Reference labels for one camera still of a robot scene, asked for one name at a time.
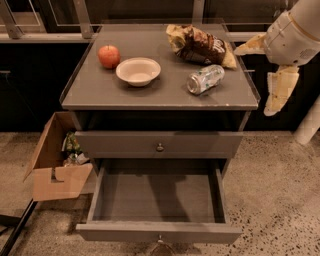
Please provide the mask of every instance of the soda can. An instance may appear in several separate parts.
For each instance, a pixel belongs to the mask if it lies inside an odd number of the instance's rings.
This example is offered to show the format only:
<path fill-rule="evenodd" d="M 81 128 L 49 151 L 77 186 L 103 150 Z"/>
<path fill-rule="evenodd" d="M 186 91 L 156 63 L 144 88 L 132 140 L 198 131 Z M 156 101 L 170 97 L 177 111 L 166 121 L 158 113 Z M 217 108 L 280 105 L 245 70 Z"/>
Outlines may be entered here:
<path fill-rule="evenodd" d="M 217 86 L 224 78 L 224 69 L 220 65 L 210 65 L 193 72 L 187 79 L 188 90 L 199 95 L 204 91 Z"/>

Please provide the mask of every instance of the bowl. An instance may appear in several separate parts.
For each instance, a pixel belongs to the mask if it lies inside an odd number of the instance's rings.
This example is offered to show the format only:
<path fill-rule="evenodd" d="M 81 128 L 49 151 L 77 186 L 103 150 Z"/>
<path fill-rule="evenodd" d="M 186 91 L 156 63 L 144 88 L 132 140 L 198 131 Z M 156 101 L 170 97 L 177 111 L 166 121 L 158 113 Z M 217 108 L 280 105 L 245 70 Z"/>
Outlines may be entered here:
<path fill-rule="evenodd" d="M 149 58 L 131 58 L 122 61 L 116 69 L 117 76 L 135 87 L 149 84 L 161 71 L 160 65 Z"/>

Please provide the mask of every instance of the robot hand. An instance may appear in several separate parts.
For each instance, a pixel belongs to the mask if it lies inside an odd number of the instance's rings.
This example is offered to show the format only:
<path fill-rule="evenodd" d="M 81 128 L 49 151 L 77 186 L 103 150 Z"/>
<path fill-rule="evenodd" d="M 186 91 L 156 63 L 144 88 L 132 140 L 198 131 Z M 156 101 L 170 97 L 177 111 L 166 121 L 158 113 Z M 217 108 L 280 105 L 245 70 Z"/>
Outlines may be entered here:
<path fill-rule="evenodd" d="M 298 67 L 320 51 L 319 10 L 319 0 L 299 0 L 266 33 L 254 36 L 235 50 L 236 55 L 265 54 L 269 62 L 279 65 L 276 73 L 268 73 L 266 116 L 281 111 L 298 81 Z"/>

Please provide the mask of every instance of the gray desk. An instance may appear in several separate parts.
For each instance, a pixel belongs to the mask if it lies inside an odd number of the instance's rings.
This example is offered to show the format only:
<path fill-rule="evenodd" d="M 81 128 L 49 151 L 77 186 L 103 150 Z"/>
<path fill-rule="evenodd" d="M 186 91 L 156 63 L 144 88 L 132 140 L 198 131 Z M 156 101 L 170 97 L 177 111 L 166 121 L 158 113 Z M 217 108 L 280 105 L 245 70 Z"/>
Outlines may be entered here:
<path fill-rule="evenodd" d="M 223 26 L 201 25 L 228 41 Z M 76 136 L 98 173 L 87 240 L 232 243 L 222 178 L 258 97 L 239 62 L 201 96 L 186 88 L 200 68 L 172 52 L 166 25 L 105 25 L 66 86 Z M 115 45 L 121 60 L 149 57 L 161 66 L 143 88 L 101 67 L 97 51 Z"/>

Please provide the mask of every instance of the concrete floor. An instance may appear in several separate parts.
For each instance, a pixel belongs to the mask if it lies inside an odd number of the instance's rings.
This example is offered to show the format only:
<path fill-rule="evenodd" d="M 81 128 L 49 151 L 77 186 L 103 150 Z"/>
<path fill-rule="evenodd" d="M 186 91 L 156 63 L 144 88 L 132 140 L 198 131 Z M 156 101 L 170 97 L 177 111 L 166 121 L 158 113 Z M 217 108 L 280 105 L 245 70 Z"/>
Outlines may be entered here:
<path fill-rule="evenodd" d="M 28 205 L 33 181 L 22 179 L 39 136 L 0 133 L 0 214 L 20 216 Z M 303 146 L 290 132 L 246 132 L 224 188 L 231 223 L 243 234 L 232 245 L 171 244 L 176 255 L 320 255 L 320 133 Z M 156 247 L 84 241 L 75 226 L 89 205 L 88 195 L 39 203 L 11 255 L 133 256 Z"/>

